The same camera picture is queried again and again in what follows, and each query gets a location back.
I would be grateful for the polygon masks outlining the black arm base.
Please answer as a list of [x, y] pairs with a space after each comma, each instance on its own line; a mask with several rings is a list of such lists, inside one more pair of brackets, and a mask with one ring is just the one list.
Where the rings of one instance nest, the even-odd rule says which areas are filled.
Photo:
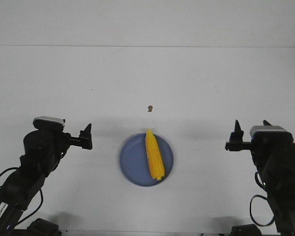
[[254, 224], [233, 226], [230, 236], [262, 236], [259, 228]]
[[11, 236], [61, 236], [59, 226], [50, 221], [37, 218], [26, 229], [14, 229]]

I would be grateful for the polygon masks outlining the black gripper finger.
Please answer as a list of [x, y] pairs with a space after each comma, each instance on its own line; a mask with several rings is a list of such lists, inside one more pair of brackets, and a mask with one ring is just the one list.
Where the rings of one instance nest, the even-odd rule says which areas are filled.
[[269, 123], [267, 120], [263, 120], [263, 125], [264, 126], [272, 126], [272, 124]]
[[243, 133], [243, 130], [241, 129], [241, 126], [239, 124], [239, 121], [236, 119], [235, 121], [235, 128], [234, 128], [235, 133]]
[[91, 123], [89, 123], [84, 130], [80, 131], [80, 135], [91, 135]]

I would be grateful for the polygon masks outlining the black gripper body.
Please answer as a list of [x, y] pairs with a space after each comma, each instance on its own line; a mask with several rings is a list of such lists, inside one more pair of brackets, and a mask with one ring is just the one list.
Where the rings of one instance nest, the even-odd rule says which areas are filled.
[[81, 147], [82, 149], [92, 149], [91, 135], [80, 135], [79, 137], [70, 137], [69, 144], [71, 146]]
[[251, 142], [243, 141], [243, 132], [231, 133], [229, 141], [225, 144], [225, 150], [227, 151], [241, 151], [250, 150], [252, 146]]

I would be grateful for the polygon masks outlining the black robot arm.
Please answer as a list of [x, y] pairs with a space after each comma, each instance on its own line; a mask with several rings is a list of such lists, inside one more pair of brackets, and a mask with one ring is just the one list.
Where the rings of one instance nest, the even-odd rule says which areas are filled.
[[282, 236], [295, 236], [295, 141], [292, 133], [266, 120], [250, 130], [251, 141], [243, 141], [238, 121], [225, 144], [228, 151], [249, 150], [257, 169], [255, 182], [266, 192], [273, 213], [271, 223]]
[[25, 153], [20, 166], [0, 186], [0, 236], [8, 235], [23, 219], [34, 196], [42, 193], [45, 179], [54, 171], [70, 146], [92, 149], [91, 124], [80, 131], [78, 137], [65, 133], [64, 121], [33, 121], [35, 131], [24, 139]]

